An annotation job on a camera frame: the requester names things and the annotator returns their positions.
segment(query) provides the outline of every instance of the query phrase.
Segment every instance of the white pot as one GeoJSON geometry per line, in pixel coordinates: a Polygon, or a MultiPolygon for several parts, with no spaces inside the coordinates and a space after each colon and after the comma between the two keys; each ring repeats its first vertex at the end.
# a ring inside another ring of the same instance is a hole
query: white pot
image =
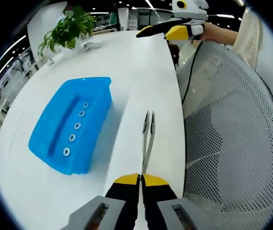
{"type": "Polygon", "coordinates": [[[81,40],[79,38],[75,38],[75,47],[74,47],[74,49],[64,48],[62,52],[64,52],[65,55],[73,56],[73,55],[76,55],[76,54],[80,53],[83,49],[84,48],[82,46],[81,40]]]}

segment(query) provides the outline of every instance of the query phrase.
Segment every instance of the metal washer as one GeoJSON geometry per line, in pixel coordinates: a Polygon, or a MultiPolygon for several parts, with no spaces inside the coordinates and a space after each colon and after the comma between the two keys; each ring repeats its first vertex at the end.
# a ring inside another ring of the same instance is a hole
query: metal washer
{"type": "Polygon", "coordinates": [[[69,137],[69,141],[73,142],[75,140],[75,134],[71,134],[69,137]]]}
{"type": "Polygon", "coordinates": [[[88,102],[85,102],[84,104],[83,104],[83,108],[87,108],[89,106],[89,103],[88,102]]]}
{"type": "Polygon", "coordinates": [[[78,130],[80,127],[81,127],[81,123],[80,122],[75,123],[75,125],[74,125],[74,129],[75,130],[78,130]]]}
{"type": "Polygon", "coordinates": [[[79,117],[83,117],[85,115],[85,111],[81,111],[81,112],[79,112],[79,117]]]}
{"type": "Polygon", "coordinates": [[[64,156],[65,157],[68,157],[69,156],[69,154],[70,154],[70,148],[64,148],[64,150],[63,150],[63,154],[64,154],[64,156]]]}

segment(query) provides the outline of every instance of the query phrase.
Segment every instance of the white robot part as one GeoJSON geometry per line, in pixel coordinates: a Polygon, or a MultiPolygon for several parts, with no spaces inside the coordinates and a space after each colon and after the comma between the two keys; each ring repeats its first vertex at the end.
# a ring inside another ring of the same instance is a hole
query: white robot part
{"type": "Polygon", "coordinates": [[[202,25],[192,25],[191,27],[193,36],[201,35],[203,33],[202,25]]]}
{"type": "Polygon", "coordinates": [[[173,0],[172,8],[176,18],[207,20],[208,3],[205,0],[173,0]]]}

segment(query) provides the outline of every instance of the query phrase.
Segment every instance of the person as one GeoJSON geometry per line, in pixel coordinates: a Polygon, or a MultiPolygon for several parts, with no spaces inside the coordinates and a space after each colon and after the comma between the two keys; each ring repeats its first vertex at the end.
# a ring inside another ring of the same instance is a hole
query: person
{"type": "Polygon", "coordinates": [[[211,40],[220,44],[233,46],[237,39],[238,32],[218,27],[217,25],[205,23],[202,41],[211,40]]]}
{"type": "Polygon", "coordinates": [[[200,39],[233,46],[231,52],[261,77],[273,95],[273,33],[251,9],[245,10],[238,32],[205,23],[200,39]]]}

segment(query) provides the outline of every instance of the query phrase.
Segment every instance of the gray mesh fabric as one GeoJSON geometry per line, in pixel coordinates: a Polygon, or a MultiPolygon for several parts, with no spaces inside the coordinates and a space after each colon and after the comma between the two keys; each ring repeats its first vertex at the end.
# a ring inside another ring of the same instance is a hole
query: gray mesh fabric
{"type": "MultiPolygon", "coordinates": [[[[181,96],[192,58],[178,73],[181,96]]],[[[224,46],[204,42],[184,101],[184,197],[223,230],[263,229],[273,217],[273,97],[224,46]]]]}

